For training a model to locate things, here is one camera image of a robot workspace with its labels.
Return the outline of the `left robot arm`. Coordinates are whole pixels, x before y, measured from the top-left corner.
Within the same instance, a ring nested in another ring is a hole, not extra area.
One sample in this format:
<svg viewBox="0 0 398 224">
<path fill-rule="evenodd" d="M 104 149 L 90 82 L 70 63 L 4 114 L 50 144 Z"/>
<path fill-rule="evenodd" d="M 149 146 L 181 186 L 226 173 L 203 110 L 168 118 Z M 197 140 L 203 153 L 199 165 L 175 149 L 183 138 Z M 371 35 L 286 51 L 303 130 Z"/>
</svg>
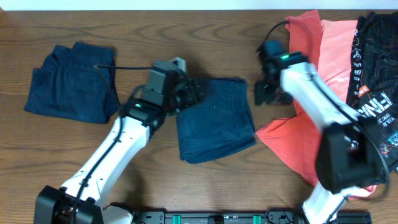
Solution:
<svg viewBox="0 0 398 224">
<path fill-rule="evenodd" d="M 201 103 L 204 92 L 188 78 L 186 61 L 157 60 L 145 85 L 122 104 L 114 125 L 80 170 L 58 189 L 45 186 L 35 201 L 34 223 L 137 223 L 121 203 L 106 206 L 115 183 L 168 116 Z"/>
</svg>

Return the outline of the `folded navy shorts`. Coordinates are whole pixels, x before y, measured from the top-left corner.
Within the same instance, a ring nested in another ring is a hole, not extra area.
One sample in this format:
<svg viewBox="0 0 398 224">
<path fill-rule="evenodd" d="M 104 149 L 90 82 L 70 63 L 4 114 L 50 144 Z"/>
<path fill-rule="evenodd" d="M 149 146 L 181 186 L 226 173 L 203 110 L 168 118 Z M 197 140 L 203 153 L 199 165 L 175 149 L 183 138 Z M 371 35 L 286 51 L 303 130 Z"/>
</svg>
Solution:
<svg viewBox="0 0 398 224">
<path fill-rule="evenodd" d="M 24 110 L 34 114 L 105 124 L 118 110 L 113 47 L 77 42 L 56 45 L 40 68 L 32 71 Z"/>
</svg>

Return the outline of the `pink coral t-shirt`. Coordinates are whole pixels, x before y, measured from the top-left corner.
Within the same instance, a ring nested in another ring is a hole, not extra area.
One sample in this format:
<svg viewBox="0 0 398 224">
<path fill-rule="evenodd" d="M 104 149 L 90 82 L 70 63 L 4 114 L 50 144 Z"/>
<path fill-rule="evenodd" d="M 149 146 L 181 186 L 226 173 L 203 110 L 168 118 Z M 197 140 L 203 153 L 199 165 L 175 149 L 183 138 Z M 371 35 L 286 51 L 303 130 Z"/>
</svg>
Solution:
<svg viewBox="0 0 398 224">
<path fill-rule="evenodd" d="M 357 21 L 320 21 L 322 39 L 318 74 L 341 101 L 346 101 L 351 74 L 351 48 Z"/>
</svg>

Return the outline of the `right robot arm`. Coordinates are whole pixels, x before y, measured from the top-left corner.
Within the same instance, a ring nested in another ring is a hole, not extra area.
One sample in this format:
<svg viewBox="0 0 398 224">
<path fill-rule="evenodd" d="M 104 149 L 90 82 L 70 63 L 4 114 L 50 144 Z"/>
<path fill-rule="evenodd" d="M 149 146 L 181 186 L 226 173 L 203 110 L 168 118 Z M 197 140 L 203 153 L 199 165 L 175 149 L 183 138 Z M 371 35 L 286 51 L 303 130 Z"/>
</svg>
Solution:
<svg viewBox="0 0 398 224">
<path fill-rule="evenodd" d="M 318 182 L 292 223 L 331 223 L 349 198 L 389 169 L 377 148 L 377 123 L 341 101 L 301 52 L 287 53 L 277 40 L 257 48 L 264 79 L 255 84 L 255 104 L 297 100 L 321 134 L 315 160 Z"/>
</svg>

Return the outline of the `black printed t-shirt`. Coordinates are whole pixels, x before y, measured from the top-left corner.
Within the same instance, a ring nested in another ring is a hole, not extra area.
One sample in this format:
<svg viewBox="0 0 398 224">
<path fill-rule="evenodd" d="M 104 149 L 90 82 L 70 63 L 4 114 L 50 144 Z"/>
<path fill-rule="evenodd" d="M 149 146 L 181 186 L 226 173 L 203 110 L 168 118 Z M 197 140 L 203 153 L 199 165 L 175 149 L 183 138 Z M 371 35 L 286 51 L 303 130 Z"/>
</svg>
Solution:
<svg viewBox="0 0 398 224">
<path fill-rule="evenodd" d="M 361 16 L 351 48 L 347 105 L 379 127 L 379 150 L 397 168 L 397 13 Z"/>
</svg>

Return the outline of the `navy blue shorts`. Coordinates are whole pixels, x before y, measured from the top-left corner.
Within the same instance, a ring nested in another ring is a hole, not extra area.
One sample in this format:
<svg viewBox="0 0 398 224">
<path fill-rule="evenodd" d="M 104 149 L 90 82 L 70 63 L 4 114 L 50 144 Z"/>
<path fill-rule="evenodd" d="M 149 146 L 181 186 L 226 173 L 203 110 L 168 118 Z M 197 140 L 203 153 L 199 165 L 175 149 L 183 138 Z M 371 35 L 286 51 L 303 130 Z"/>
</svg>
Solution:
<svg viewBox="0 0 398 224">
<path fill-rule="evenodd" d="M 256 144 L 242 78 L 201 79 L 205 100 L 176 117 L 180 159 L 190 164 L 230 156 Z"/>
</svg>

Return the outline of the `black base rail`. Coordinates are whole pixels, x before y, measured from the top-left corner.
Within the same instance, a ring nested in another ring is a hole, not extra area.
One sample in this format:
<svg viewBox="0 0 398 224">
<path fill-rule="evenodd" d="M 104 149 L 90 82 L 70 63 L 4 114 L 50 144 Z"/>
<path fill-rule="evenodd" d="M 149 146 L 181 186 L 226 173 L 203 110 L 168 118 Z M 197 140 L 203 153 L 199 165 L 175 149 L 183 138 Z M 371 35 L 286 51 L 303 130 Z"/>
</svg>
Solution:
<svg viewBox="0 0 398 224">
<path fill-rule="evenodd" d="M 115 224 L 294 224 L 294 223 L 337 223 L 372 224 L 369 212 L 362 210 L 336 211 L 322 214 L 320 220 L 308 213 L 304 206 L 271 208 L 265 212 L 166 212 L 134 211 L 122 204 L 113 203 L 102 211 L 104 223 Z"/>
</svg>

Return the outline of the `red orange t-shirt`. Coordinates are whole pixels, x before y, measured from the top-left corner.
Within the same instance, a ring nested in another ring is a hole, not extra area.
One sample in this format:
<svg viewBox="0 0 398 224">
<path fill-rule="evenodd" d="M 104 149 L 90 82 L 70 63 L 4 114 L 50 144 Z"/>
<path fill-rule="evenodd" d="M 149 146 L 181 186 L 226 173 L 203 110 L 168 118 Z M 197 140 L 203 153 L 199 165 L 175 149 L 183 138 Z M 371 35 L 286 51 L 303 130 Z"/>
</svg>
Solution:
<svg viewBox="0 0 398 224">
<path fill-rule="evenodd" d="M 289 51 L 303 52 L 317 69 L 321 69 L 323 26 L 318 11 L 307 11 L 285 19 L 290 22 L 285 27 L 290 34 Z M 256 135 L 285 165 L 309 184 L 316 185 L 315 160 L 321 140 L 320 132 L 297 101 L 294 101 L 294 108 L 296 116 L 275 119 L 258 129 Z"/>
</svg>

